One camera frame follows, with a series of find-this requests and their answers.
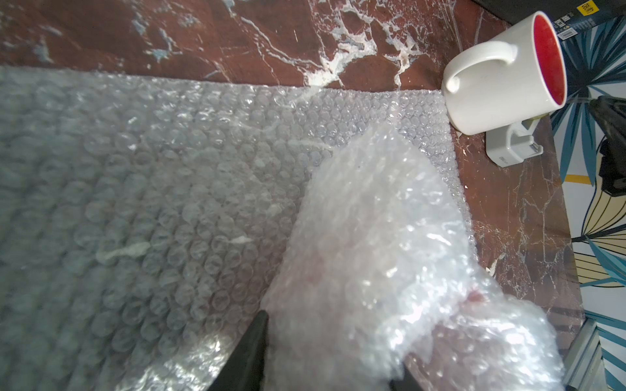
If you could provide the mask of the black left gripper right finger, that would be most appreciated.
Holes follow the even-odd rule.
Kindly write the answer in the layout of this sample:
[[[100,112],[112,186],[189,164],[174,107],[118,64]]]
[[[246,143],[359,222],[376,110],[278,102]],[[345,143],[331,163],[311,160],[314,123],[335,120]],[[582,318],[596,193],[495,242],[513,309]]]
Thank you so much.
[[[412,375],[412,373],[403,366],[403,373],[401,378],[392,379],[389,383],[390,391],[422,391],[422,387],[418,381]]]

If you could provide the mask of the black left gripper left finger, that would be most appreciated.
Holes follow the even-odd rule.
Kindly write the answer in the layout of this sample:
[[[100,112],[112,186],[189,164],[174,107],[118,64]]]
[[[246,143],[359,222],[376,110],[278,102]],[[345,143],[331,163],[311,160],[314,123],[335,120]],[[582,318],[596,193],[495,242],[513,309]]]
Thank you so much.
[[[259,311],[208,391],[259,391],[265,365],[269,314]]]

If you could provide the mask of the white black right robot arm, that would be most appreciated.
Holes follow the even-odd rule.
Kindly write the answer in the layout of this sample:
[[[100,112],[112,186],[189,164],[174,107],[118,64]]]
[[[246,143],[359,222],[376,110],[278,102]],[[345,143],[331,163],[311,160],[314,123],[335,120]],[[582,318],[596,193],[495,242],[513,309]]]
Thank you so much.
[[[603,131],[599,176],[610,196],[625,195],[625,99],[601,95],[590,102],[590,112]]]

